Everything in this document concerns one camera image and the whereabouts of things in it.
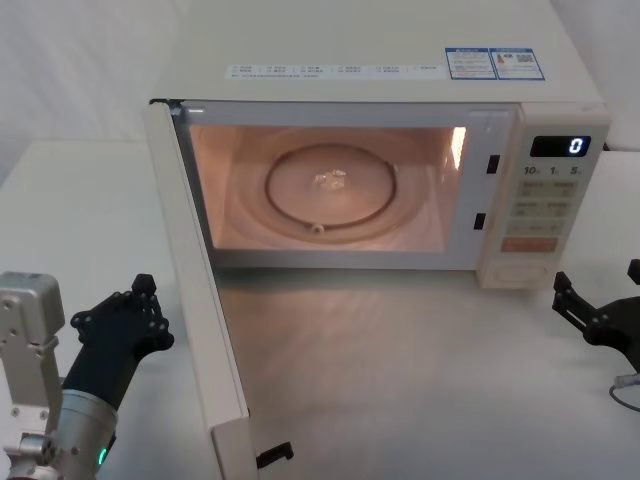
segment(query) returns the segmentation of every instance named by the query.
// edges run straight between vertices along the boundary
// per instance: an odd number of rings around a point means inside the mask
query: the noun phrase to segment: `microwave label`
[[[491,48],[491,61],[498,80],[544,80],[531,48]]]
[[[496,80],[488,48],[447,48],[452,80]]]
[[[446,80],[442,65],[229,65],[227,80]]]

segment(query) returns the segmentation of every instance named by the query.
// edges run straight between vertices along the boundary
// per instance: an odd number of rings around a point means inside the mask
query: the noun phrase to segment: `green led light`
[[[104,463],[105,459],[107,458],[107,453],[109,453],[109,450],[103,448],[100,452],[100,456],[98,457],[98,465],[102,465]]]

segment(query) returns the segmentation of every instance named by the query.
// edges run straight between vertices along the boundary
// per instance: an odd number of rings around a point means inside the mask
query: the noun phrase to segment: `white microwave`
[[[547,0],[200,0],[145,121],[225,478],[255,462],[214,269],[549,286],[610,123]]]

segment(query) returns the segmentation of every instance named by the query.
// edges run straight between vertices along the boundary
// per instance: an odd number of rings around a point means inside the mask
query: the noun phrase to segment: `open microwave door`
[[[202,412],[222,478],[258,478],[249,412],[169,106],[146,107],[144,120]]]

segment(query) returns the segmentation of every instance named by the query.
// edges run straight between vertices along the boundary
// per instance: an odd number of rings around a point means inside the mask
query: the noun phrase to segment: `cable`
[[[615,385],[611,385],[611,388],[609,389],[609,396],[611,396],[611,398],[613,398],[616,401],[616,403],[618,403],[619,405],[622,405],[625,408],[628,408],[629,410],[633,410],[634,412],[640,413],[640,407],[636,407],[634,405],[631,405],[630,403],[620,400],[614,393],[616,390],[620,390],[620,389],[616,388]]]

